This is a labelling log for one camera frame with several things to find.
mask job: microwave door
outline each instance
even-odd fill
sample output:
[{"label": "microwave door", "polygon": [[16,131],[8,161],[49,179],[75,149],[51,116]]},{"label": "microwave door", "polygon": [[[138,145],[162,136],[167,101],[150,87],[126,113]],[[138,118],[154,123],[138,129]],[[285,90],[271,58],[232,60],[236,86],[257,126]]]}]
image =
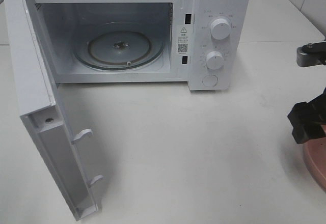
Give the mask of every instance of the microwave door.
[{"label": "microwave door", "polygon": [[34,0],[5,0],[20,118],[76,220],[97,211],[76,143],[92,131],[72,135],[56,83],[47,66],[46,32]]}]

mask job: turntable plate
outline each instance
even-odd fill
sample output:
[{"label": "turntable plate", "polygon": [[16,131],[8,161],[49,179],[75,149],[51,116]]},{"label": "turntable plate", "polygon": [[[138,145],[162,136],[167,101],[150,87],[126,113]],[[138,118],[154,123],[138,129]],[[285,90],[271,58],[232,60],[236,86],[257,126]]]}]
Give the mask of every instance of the turntable plate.
[{"label": "turntable plate", "polygon": [[147,64],[164,48],[164,40],[153,30],[132,22],[88,26],[78,30],[73,40],[73,51],[79,61],[104,70],[123,70]]}]

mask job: white knob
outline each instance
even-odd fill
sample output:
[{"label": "white knob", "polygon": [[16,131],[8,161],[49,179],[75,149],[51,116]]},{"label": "white knob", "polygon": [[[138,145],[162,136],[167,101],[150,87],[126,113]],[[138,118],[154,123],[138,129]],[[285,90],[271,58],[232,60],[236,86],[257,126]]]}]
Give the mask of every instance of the white knob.
[{"label": "white knob", "polygon": [[210,33],[217,40],[227,38],[231,33],[231,22],[225,17],[214,20],[210,24]]},{"label": "white knob", "polygon": [[218,51],[210,52],[206,56],[206,65],[207,68],[211,70],[219,69],[224,65],[223,55]]}]

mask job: power level knob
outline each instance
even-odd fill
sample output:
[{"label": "power level knob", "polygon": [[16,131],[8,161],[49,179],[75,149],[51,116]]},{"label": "power level knob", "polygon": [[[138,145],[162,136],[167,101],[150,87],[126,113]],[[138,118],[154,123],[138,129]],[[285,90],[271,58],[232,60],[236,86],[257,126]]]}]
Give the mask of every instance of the power level knob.
[{"label": "power level knob", "polygon": [[208,69],[217,70],[224,65],[224,58],[221,52],[210,52],[206,56],[206,66]]},{"label": "power level knob", "polygon": [[220,17],[210,24],[210,33],[214,39],[222,40],[227,38],[231,33],[231,22],[225,18]]}]

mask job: white microwave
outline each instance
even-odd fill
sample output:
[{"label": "white microwave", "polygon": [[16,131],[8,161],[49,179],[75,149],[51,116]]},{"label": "white microwave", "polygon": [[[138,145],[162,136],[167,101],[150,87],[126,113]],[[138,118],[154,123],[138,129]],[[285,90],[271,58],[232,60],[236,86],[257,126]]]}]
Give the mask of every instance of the white microwave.
[{"label": "white microwave", "polygon": [[248,0],[5,0],[20,117],[76,220],[98,207],[57,86],[230,83]]}]

